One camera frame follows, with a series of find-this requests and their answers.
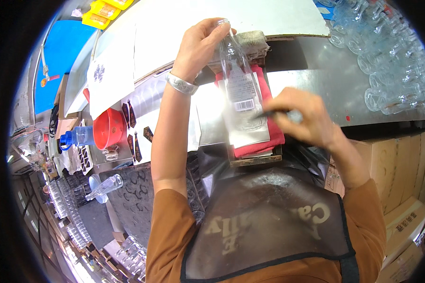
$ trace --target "cloth rag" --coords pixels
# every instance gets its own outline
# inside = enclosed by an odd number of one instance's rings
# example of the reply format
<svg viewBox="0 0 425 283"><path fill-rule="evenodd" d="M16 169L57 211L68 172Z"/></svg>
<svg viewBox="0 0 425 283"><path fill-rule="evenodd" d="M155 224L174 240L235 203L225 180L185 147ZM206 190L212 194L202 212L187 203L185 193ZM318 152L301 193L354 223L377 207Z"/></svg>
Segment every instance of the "cloth rag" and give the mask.
<svg viewBox="0 0 425 283"><path fill-rule="evenodd" d="M258 83L260 85L261 97L263 98L263 100L271 99L272 94L271 94L271 91L269 90L269 87L263 75L263 69L259 67L258 65L251 65L251 68L252 68L252 72L256 72ZM222 79L223 79L222 72L217 73L216 81L215 81L216 87L218 87L218 81L221 81ZM283 135L283 132L279 129L277 124L274 121L272 121L271 118L268 118L267 125L268 125L270 140L267 142L262 142L258 144L246 145L243 147L239 147L237 149L233 147L233 152L235 154L235 157L240 158L246 155L263 153L265 151L272 150L275 146L279 144L284 144L285 136Z"/></svg>

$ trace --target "black apron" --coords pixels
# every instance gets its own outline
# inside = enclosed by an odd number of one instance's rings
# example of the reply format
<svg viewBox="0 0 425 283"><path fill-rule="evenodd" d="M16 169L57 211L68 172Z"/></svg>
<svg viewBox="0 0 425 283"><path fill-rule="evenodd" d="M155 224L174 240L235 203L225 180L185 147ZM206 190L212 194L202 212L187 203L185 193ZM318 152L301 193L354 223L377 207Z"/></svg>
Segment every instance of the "black apron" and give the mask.
<svg viewBox="0 0 425 283"><path fill-rule="evenodd" d="M359 282L341 197L298 169L270 168L217 181L180 279L218 282L309 257L338 260L342 282Z"/></svg>

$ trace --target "glass bottle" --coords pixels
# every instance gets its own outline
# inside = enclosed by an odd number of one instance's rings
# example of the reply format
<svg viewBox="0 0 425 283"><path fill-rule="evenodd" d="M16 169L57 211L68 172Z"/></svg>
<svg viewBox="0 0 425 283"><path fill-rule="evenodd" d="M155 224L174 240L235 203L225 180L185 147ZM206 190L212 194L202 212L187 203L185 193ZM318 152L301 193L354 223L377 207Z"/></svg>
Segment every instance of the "glass bottle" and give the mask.
<svg viewBox="0 0 425 283"><path fill-rule="evenodd" d="M229 21L218 20L217 25L224 23ZM219 44L219 57L228 99L224 112L227 129L247 131L262 127L267 122L266 117L253 119L262 111L263 99L260 89L253 76L247 55L231 29Z"/></svg>
<svg viewBox="0 0 425 283"><path fill-rule="evenodd" d="M108 177L104 182L99 184L90 194L85 195L87 201L91 201L97 196L105 195L123 186L123 179L120 175L115 174Z"/></svg>

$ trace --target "silver bangle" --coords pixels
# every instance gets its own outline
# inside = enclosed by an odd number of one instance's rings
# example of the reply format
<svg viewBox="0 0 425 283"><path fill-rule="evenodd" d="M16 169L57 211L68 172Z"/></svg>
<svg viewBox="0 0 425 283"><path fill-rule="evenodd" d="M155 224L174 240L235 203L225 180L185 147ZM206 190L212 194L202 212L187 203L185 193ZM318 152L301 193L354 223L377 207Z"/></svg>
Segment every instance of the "silver bangle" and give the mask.
<svg viewBox="0 0 425 283"><path fill-rule="evenodd" d="M173 88L184 94L193 95L198 89L198 85L188 83L179 77L172 75L171 72L167 73L165 79Z"/></svg>

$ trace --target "person's right hand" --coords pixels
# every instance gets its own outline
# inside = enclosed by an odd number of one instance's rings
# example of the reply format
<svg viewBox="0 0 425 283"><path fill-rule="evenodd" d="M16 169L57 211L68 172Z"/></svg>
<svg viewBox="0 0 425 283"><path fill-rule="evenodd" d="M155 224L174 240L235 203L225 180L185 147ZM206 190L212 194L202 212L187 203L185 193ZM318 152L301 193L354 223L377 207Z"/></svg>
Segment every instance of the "person's right hand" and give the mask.
<svg viewBox="0 0 425 283"><path fill-rule="evenodd" d="M303 120L300 124L293 123L281 112L276 112L272 119L291 137L330 150L338 131L341 130L331 121L320 96L286 87L274 99L263 102L264 111L295 109L302 113Z"/></svg>

